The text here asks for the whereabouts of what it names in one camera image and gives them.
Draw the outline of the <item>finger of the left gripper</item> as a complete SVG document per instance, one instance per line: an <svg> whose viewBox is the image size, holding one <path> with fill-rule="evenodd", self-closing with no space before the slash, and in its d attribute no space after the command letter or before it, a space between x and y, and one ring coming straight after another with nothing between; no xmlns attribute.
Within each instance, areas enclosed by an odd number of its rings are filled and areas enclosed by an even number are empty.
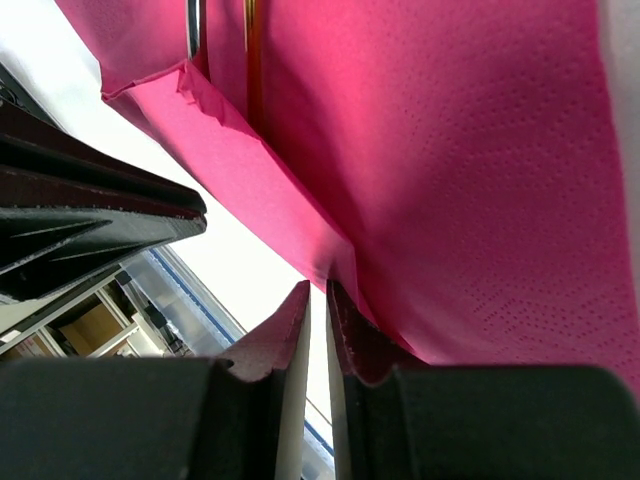
<svg viewBox="0 0 640 480"><path fill-rule="evenodd" d="M72 208L1 210L1 303L44 298L132 255L199 235L202 215Z"/></svg>
<svg viewBox="0 0 640 480"><path fill-rule="evenodd" d="M194 190L112 158L17 107L1 109L1 204L201 219Z"/></svg>

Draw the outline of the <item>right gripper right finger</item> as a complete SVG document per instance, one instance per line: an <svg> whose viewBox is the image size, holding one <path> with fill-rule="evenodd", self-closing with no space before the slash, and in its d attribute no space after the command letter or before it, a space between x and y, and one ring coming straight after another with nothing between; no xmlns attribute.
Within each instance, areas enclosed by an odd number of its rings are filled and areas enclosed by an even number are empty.
<svg viewBox="0 0 640 480"><path fill-rule="evenodd" d="M326 289L340 479L635 479L639 409L606 370L431 366Z"/></svg>

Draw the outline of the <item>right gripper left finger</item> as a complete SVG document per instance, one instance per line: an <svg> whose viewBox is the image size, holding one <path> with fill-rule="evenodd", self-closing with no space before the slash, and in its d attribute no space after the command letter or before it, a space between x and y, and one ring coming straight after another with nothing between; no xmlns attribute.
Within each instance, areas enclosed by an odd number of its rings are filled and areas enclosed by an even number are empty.
<svg viewBox="0 0 640 480"><path fill-rule="evenodd" d="M297 479L310 285L213 357L1 369L5 479Z"/></svg>

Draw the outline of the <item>silver fork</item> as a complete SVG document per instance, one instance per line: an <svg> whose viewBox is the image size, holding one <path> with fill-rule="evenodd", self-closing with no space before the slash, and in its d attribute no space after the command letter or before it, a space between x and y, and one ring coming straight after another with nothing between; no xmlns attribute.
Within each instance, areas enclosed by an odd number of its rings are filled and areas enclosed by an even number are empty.
<svg viewBox="0 0 640 480"><path fill-rule="evenodd" d="M194 59L205 40L206 1L186 1L187 52Z"/></svg>

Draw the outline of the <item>magenta paper napkin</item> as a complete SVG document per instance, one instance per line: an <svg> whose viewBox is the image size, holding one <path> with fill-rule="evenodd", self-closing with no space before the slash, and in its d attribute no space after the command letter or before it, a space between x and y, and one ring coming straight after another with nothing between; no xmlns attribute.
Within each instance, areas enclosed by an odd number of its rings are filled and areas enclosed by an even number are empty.
<svg viewBox="0 0 640 480"><path fill-rule="evenodd" d="M594 1L63 1L102 97L318 286L431 364L580 363L639 387Z"/></svg>

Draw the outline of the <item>gold ornate spoon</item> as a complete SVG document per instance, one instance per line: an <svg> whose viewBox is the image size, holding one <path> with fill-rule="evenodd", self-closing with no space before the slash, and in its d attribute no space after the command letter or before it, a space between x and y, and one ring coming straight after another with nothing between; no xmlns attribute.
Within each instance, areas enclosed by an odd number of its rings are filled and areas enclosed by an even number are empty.
<svg viewBox="0 0 640 480"><path fill-rule="evenodd" d="M262 10L260 0L244 2L244 32L247 63L247 114L252 128L259 134L264 130L262 92Z"/></svg>

